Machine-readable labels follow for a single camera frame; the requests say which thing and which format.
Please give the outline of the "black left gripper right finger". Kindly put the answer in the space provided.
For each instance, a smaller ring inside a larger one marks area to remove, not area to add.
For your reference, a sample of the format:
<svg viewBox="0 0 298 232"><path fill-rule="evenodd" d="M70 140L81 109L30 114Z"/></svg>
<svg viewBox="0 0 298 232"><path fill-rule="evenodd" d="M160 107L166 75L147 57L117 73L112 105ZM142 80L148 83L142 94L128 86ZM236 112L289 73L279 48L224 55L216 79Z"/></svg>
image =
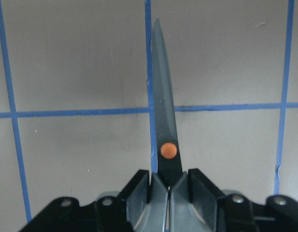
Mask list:
<svg viewBox="0 0 298 232"><path fill-rule="evenodd" d="M264 205L224 194L199 169L188 171L190 200L214 232L298 232L298 201L271 195Z"/></svg>

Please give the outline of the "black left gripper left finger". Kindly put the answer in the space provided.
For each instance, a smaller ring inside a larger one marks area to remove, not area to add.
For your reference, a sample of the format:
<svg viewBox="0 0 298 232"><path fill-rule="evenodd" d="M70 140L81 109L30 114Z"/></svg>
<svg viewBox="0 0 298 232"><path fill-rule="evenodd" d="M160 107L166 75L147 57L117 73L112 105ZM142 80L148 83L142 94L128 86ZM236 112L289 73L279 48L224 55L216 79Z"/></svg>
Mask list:
<svg viewBox="0 0 298 232"><path fill-rule="evenodd" d="M132 232L147 205L149 172L138 170L116 196L80 206L73 197L51 201L23 232Z"/></svg>

